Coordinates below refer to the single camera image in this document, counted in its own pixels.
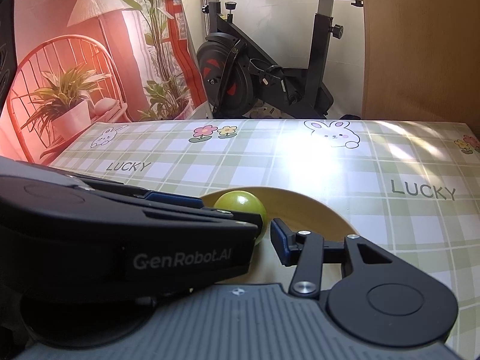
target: tall plant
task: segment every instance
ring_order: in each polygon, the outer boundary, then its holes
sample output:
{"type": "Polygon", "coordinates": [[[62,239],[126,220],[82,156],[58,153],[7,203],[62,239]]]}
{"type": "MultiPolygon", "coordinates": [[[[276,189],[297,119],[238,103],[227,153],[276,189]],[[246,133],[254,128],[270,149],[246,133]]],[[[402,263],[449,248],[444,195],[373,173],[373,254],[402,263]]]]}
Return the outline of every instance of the tall plant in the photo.
{"type": "Polygon", "coordinates": [[[159,84],[155,81],[147,81],[147,86],[143,87],[148,96],[150,97],[150,107],[139,111],[141,118],[140,122],[143,121],[154,121],[154,120],[168,120],[179,115],[183,108],[186,105],[186,100],[183,98],[184,94],[187,91],[187,88],[182,90],[182,98],[172,101],[168,96],[168,88],[170,83],[164,81],[159,84]]]}
{"type": "Polygon", "coordinates": [[[174,17],[163,9],[162,4],[164,0],[139,0],[140,2],[135,0],[122,1],[133,10],[140,12],[147,23],[148,31],[145,33],[145,42],[153,48],[153,53],[151,53],[152,62],[162,83],[158,84],[154,81],[152,84],[152,81],[148,81],[148,86],[145,87],[146,94],[152,104],[153,97],[149,89],[151,89],[152,85],[161,85],[165,91],[164,97],[166,101],[164,103],[154,103],[155,109],[166,115],[167,119],[172,119],[177,115],[169,114],[169,108],[172,110],[174,107],[165,108],[165,104],[184,104],[186,96],[185,88],[182,88],[178,83],[178,75],[174,74],[170,52],[163,36],[167,27],[167,21],[174,19],[174,17]]]}

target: plaid tablecloth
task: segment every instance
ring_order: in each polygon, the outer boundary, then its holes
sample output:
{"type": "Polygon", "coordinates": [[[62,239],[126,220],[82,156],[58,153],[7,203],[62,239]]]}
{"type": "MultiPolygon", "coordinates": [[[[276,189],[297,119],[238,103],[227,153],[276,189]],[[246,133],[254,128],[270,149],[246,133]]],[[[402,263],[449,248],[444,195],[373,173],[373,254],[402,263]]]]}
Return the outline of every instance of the plaid tablecloth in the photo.
{"type": "Polygon", "coordinates": [[[448,345],[480,354],[480,143],[464,124],[97,124],[51,166],[191,196],[239,186],[309,195],[450,287],[460,312],[448,345]]]}

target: potted plant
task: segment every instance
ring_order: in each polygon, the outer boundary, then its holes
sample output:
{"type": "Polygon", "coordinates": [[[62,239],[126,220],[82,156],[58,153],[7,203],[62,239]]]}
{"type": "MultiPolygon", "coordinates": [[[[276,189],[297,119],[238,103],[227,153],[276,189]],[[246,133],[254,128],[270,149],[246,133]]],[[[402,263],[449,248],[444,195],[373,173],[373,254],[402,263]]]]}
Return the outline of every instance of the potted plant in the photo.
{"type": "Polygon", "coordinates": [[[46,86],[29,93],[34,97],[31,103],[39,107],[21,128],[30,123],[38,125],[39,134],[46,131],[50,143],[50,124],[65,140],[88,128],[91,124],[88,111],[90,93],[99,89],[99,81],[111,75],[97,74],[83,63],[58,76],[48,71],[42,71],[42,76],[46,86]]]}
{"type": "Polygon", "coordinates": [[[147,95],[150,97],[150,107],[139,110],[140,121],[185,119],[193,111],[191,99],[187,99],[187,91],[183,73],[175,74],[176,68],[172,61],[171,48],[166,38],[169,37],[169,20],[175,17],[167,12],[166,0],[122,0],[132,10],[138,11],[146,26],[145,43],[149,47],[152,65],[161,84],[147,81],[147,95]],[[161,85],[166,94],[157,96],[152,85],[161,85]]]}
{"type": "Polygon", "coordinates": [[[146,110],[139,110],[140,121],[186,119],[191,111],[191,102],[188,95],[188,88],[180,90],[180,96],[175,96],[176,91],[172,90],[174,77],[168,81],[157,83],[147,81],[148,86],[143,87],[147,97],[150,98],[150,107],[146,110]]]}

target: green ball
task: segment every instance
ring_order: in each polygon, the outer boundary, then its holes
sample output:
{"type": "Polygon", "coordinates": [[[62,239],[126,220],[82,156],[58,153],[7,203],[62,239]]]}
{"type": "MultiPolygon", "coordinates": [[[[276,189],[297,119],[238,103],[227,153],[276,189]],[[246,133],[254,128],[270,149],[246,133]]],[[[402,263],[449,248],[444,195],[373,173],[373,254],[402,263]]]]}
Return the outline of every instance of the green ball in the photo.
{"type": "Polygon", "coordinates": [[[262,216],[263,227],[260,235],[255,240],[257,245],[267,231],[268,216],[262,202],[255,195],[246,191],[230,191],[218,198],[214,204],[214,208],[219,210],[231,210],[240,212],[251,212],[252,214],[260,214],[262,216]]]}

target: bunny drawing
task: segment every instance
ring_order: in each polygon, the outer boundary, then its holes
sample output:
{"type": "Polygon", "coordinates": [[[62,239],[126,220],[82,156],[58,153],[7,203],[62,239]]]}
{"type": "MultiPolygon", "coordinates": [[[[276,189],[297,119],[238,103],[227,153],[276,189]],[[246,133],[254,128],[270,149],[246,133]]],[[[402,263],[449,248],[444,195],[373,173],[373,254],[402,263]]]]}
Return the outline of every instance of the bunny drawing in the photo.
{"type": "Polygon", "coordinates": [[[311,134],[327,139],[330,146],[355,149],[359,146],[360,137],[347,128],[349,124],[350,122],[346,120],[336,120],[328,125],[316,120],[305,121],[305,126],[311,130],[311,134]]]}
{"type": "Polygon", "coordinates": [[[102,135],[100,135],[98,138],[96,138],[90,147],[95,147],[95,146],[104,146],[107,143],[109,143],[112,139],[115,138],[117,135],[117,132],[120,130],[124,129],[126,126],[121,126],[121,127],[109,127],[107,128],[104,132],[102,132],[102,135]]]}

